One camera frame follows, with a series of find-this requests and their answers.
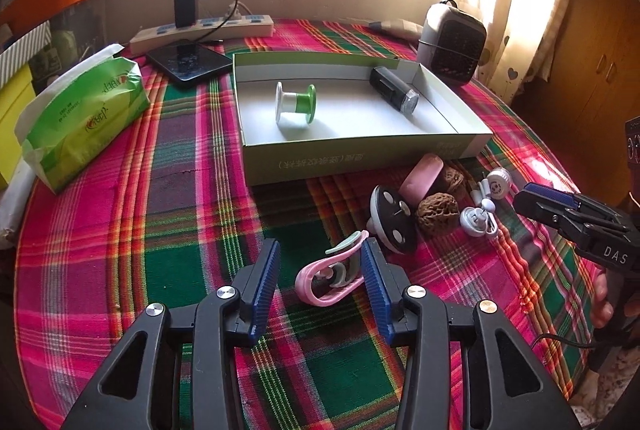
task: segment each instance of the white power strip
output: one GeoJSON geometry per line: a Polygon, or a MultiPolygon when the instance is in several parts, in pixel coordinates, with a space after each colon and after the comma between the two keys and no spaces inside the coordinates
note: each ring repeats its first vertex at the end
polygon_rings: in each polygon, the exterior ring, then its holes
{"type": "MultiPolygon", "coordinates": [[[[188,28],[176,28],[174,24],[140,30],[129,42],[131,54],[143,54],[150,49],[160,48],[177,40],[196,40],[210,30],[213,30],[223,17],[200,19],[188,28]]],[[[222,28],[204,39],[224,40],[227,38],[244,38],[245,36],[273,36],[273,21],[270,16],[242,16],[237,20],[228,21],[222,28]]]]}

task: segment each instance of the smartphone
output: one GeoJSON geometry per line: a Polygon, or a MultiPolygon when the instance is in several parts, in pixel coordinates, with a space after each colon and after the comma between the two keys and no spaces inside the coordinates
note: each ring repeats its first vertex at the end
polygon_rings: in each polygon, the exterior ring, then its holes
{"type": "Polygon", "coordinates": [[[152,49],[146,56],[180,87],[191,87],[207,78],[229,73],[233,61],[193,42],[179,42],[152,49]]]}

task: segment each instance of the power adapter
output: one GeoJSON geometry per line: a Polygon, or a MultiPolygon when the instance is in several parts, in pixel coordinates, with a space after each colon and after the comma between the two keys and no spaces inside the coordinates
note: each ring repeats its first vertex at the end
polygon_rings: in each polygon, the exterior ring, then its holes
{"type": "Polygon", "coordinates": [[[188,28],[196,23],[198,0],[174,0],[176,28],[188,28]]]}

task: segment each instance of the human hand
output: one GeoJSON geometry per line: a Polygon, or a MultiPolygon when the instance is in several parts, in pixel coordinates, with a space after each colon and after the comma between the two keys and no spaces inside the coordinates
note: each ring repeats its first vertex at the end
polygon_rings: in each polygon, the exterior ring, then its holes
{"type": "MultiPolygon", "coordinates": [[[[613,306],[607,301],[607,275],[601,272],[593,282],[591,298],[591,322],[596,329],[602,329],[613,316],[613,306]]],[[[640,292],[635,293],[625,305],[625,316],[640,315],[640,292]]]]}

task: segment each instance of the silver screw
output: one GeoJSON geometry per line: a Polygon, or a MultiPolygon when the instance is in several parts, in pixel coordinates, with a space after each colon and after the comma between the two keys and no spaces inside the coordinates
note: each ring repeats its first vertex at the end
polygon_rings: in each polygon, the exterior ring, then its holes
{"type": "Polygon", "coordinates": [[[218,298],[231,298],[236,294],[236,288],[230,285],[223,285],[220,289],[216,291],[216,295],[218,298]]]}
{"type": "Polygon", "coordinates": [[[149,316],[158,316],[161,312],[164,311],[164,306],[161,303],[153,302],[153,304],[149,304],[146,306],[145,313],[149,316]]]}
{"type": "Polygon", "coordinates": [[[406,293],[411,298],[422,298],[427,294],[427,291],[421,285],[411,285],[406,289],[406,293]]]}
{"type": "Polygon", "coordinates": [[[480,311],[489,314],[495,313],[496,311],[498,311],[498,306],[491,300],[482,300],[480,302],[480,311]]]}

